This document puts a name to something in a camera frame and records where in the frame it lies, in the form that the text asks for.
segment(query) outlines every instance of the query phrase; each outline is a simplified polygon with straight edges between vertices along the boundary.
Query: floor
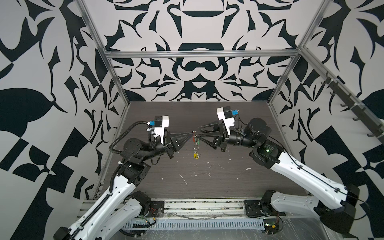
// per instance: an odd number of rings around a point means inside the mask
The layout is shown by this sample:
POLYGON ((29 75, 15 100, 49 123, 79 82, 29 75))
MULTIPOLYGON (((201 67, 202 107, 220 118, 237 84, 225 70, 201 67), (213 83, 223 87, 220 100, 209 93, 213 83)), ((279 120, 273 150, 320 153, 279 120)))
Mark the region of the floor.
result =
MULTIPOLYGON (((124 122, 125 130, 133 122, 151 121, 155 115, 169 115, 171 133, 197 131, 201 125, 217 120, 216 108, 231 106, 240 111, 240 118, 248 123, 252 118, 262 118, 272 129, 270 134, 281 143, 283 140, 266 102, 132 102, 124 122)), ((135 127, 125 140, 136 137, 147 142, 144 125, 135 127)), ((124 139, 115 149, 122 149, 124 139)), ((286 194, 305 195, 303 188, 290 179, 255 163, 249 148, 228 146, 225 152, 200 142, 200 158, 194 159, 193 141, 190 140, 173 159, 164 155, 159 163, 151 165, 145 179, 136 190, 145 192, 152 199, 174 198, 251 198, 261 197, 267 189, 286 194)), ((121 157, 113 155, 106 174, 103 191, 121 157)))

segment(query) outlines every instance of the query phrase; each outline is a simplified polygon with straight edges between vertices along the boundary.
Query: keychain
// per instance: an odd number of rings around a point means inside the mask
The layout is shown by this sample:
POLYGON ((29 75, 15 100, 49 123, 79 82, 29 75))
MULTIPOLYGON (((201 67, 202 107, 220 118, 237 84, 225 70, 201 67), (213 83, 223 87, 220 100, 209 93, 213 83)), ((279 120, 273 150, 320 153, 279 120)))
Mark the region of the keychain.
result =
POLYGON ((193 154, 193 157, 196 158, 196 159, 199 159, 200 157, 200 154, 199 154, 199 143, 200 143, 200 140, 198 140, 196 138, 197 134, 196 134, 196 131, 193 131, 193 142, 194 142, 194 146, 193 146, 193 149, 195 151, 195 153, 193 154))

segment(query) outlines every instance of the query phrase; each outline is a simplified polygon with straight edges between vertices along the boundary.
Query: plastic sheet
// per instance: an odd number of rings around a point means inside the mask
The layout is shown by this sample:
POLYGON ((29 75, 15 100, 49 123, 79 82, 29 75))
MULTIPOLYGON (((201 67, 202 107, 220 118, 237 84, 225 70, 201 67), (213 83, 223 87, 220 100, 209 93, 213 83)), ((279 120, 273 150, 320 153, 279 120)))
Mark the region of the plastic sheet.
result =
MULTIPOLYGON (((281 217, 283 228, 274 235, 268 235, 261 230, 252 229, 223 229, 223 230, 148 230, 143 236, 136 239, 142 240, 339 240, 340 235, 327 233, 320 221, 314 218, 298 216, 281 217)), ((112 240, 131 240, 122 233, 116 233, 112 240)))

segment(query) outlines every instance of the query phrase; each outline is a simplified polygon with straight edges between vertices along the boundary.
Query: dark wooden tabletop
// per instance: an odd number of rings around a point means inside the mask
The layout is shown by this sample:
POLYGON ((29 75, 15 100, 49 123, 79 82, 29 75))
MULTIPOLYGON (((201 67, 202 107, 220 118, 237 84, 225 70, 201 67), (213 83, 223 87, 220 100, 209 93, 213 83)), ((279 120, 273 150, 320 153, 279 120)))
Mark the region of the dark wooden tabletop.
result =
MULTIPOLYGON (((128 110, 123 130, 133 122, 151 121, 155 115, 168 115, 169 132, 197 131, 199 126, 218 120, 216 109, 224 106, 239 110, 244 123, 248 123, 252 118, 262 118, 272 129, 270 135, 283 143, 270 109, 264 101, 133 102, 128 110)), ((115 149, 122 149, 125 140, 131 137, 147 142, 146 126, 136 126, 115 149)), ((174 154, 173 159, 163 155, 155 166, 147 161, 151 169, 137 190, 145 192, 153 199, 251 198, 261 197, 267 189, 286 194, 305 195, 304 189, 290 179, 255 163, 248 156, 250 151, 250 148, 228 146, 225 152, 221 152, 200 142, 200 158, 194 159, 193 141, 190 140, 174 154)), ((114 154, 103 190, 109 186, 110 176, 119 160, 121 157, 114 154)))

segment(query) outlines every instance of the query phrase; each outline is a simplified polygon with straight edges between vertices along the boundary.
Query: patterned wall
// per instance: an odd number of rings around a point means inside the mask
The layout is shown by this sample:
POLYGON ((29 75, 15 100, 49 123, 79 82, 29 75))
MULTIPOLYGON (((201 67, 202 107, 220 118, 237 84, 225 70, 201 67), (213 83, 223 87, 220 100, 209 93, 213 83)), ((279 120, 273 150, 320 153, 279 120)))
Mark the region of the patterned wall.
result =
POLYGON ((86 0, 110 51, 296 48, 320 0, 86 0))
POLYGON ((52 239, 98 179, 124 103, 72 0, 0 3, 2 239, 52 239))
POLYGON ((112 64, 131 101, 268 100, 289 57, 134 58, 112 64))
MULTIPOLYGON (((383 2, 335 0, 309 49, 379 118, 383 115, 383 2)), ((301 58, 273 103, 294 155, 328 178, 360 188, 349 236, 384 237, 384 146, 301 58)))

